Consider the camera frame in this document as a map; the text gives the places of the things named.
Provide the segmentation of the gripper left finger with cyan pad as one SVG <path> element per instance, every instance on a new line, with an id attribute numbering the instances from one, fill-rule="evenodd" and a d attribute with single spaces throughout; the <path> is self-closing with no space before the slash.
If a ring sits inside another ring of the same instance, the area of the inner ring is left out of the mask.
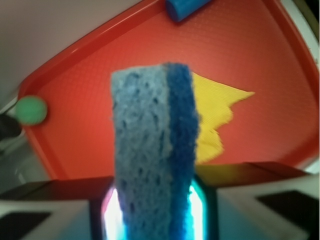
<path id="1" fill-rule="evenodd" d="M 0 195 L 2 240 L 122 240 L 113 177 L 29 182 Z"/>

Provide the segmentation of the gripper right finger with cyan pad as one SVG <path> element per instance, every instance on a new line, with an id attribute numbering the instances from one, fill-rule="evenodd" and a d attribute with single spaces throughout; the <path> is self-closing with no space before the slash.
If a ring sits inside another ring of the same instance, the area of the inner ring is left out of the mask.
<path id="1" fill-rule="evenodd" d="M 320 177 L 277 162 L 198 165 L 192 240 L 317 240 Z"/>

